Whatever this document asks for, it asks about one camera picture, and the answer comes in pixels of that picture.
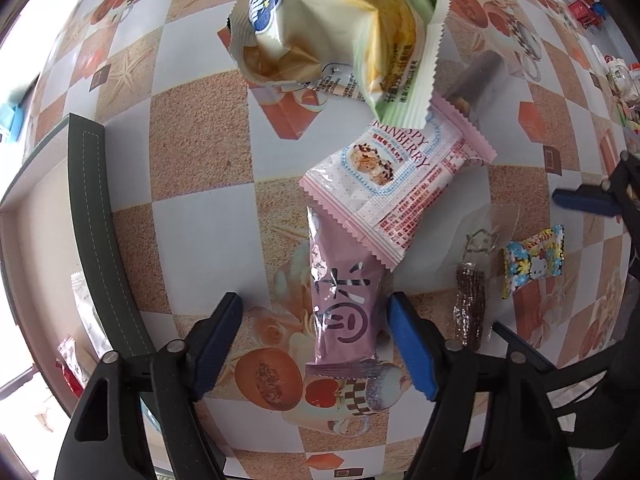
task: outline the snack bag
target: snack bag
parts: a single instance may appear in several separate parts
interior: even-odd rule
[[[504,248],[504,291],[506,299],[517,288],[543,276],[562,274],[564,227],[553,226],[521,242]]]
[[[380,371],[378,295],[385,268],[320,206],[307,208],[307,213],[316,360],[306,364],[306,371],[368,377]]]
[[[448,9],[449,0],[238,0],[229,51],[258,85],[357,86],[381,124],[422,128]]]
[[[227,27],[221,28],[218,37],[228,50],[231,31]],[[260,86],[247,81],[247,86],[281,139],[297,140],[302,137],[327,101],[324,93],[312,88],[299,88],[299,85],[290,89],[276,85]]]
[[[469,121],[434,95],[423,130],[375,121],[356,142],[308,170],[300,185],[393,270],[422,212],[458,170],[487,164],[495,155]]]

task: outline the black clamp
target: black clamp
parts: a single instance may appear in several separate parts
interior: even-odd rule
[[[629,187],[635,197],[629,195]],[[631,236],[632,259],[640,248],[640,159],[628,151],[620,153],[620,161],[609,178],[599,186],[582,184],[578,189],[556,189],[551,199],[560,207],[602,216],[622,217]],[[629,273],[640,280],[640,260],[635,258]]]
[[[155,480],[141,392],[156,398],[175,477],[225,480],[224,454],[203,431],[193,403],[215,386],[241,321],[242,300],[228,292],[184,340],[139,357],[107,352],[71,418],[55,480]]]
[[[437,385],[429,425],[406,480],[555,478],[571,470],[565,437],[546,396],[543,375],[518,351],[506,359],[475,354],[420,318],[402,292],[391,295],[428,350]],[[478,392],[489,392],[482,445],[464,452]]]

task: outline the checkered tablecloth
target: checkered tablecloth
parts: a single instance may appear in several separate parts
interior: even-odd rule
[[[36,87],[28,146],[68,112],[105,125],[120,252],[158,348],[209,316],[224,292],[241,294],[244,322],[218,384],[197,405],[228,455],[226,473],[324,480],[402,471],[432,405],[410,386],[392,341],[378,348],[388,365],[377,383],[316,384],[316,398],[308,389],[316,378],[303,367],[313,329],[297,180],[356,139],[372,114],[361,102],[311,91],[248,89],[218,37],[233,4],[79,0]],[[521,209],[516,239],[564,224],[563,275],[508,300],[498,298],[498,278],[487,313],[559,366],[609,341],[630,247],[622,222],[549,201],[556,187],[600,182],[625,147],[616,102],[584,34],[560,0],[452,0],[436,88],[444,92],[485,50],[505,58],[511,75],[478,122],[498,156],[455,177],[389,284],[452,335],[455,280],[441,266],[461,219],[511,203]],[[289,123],[278,107],[296,110]],[[274,401],[266,409],[257,390],[239,388],[253,370],[243,357],[267,348],[292,374],[279,387],[299,398],[293,407]],[[505,349],[496,337],[482,346],[496,355]],[[354,386],[358,413],[346,395]],[[481,439],[485,411],[478,396],[469,445]]]

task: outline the tablecloth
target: tablecloth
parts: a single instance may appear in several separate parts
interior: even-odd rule
[[[227,474],[324,480],[402,471],[433,405],[412,387],[393,341],[380,341],[378,378],[321,385],[329,407],[308,398],[318,378],[304,371],[314,338],[298,179],[355,140],[372,113],[313,91],[248,88],[218,36],[233,4],[78,0],[36,86],[29,149],[68,112],[105,125],[116,236],[157,348],[209,316],[224,292],[242,296],[244,321],[225,368],[196,406],[228,456]],[[451,336],[455,280],[444,263],[460,222],[487,204],[513,204],[515,239],[561,223],[562,276],[507,300],[494,276],[487,319],[564,366],[608,343],[630,239],[619,219],[561,210],[550,192],[599,183],[625,146],[623,131],[604,72],[560,0],[452,0],[436,90],[489,49],[510,70],[476,121],[497,158],[455,177],[386,288],[406,291]],[[505,349],[493,336],[481,351]],[[297,403],[261,397],[256,359]],[[369,411],[358,409],[364,404]],[[468,446],[481,439],[485,411],[478,396]]]

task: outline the pink wrapper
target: pink wrapper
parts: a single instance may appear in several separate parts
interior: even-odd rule
[[[356,379],[379,370],[378,293],[385,269],[320,206],[307,209],[311,299],[316,323],[313,375]]]
[[[308,170],[300,186],[393,270],[422,212],[458,170],[488,164],[495,155],[459,111],[434,95],[424,129],[375,121],[356,142]]]

